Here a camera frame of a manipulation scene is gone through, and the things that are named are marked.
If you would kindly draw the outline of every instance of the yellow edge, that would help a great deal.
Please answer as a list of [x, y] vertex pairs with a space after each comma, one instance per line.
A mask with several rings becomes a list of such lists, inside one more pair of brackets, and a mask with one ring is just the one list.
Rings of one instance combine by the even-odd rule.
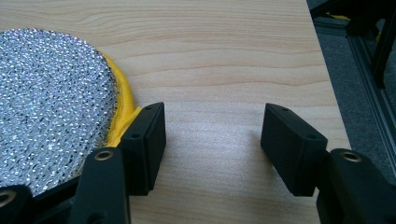
[[108, 66], [112, 69], [116, 79], [117, 90], [117, 110], [113, 120], [111, 120], [110, 130], [107, 134], [106, 147], [116, 147], [122, 135], [129, 125], [134, 121], [142, 110], [141, 107], [134, 109], [134, 97], [125, 75], [119, 67], [107, 55], [101, 52], [105, 57]]

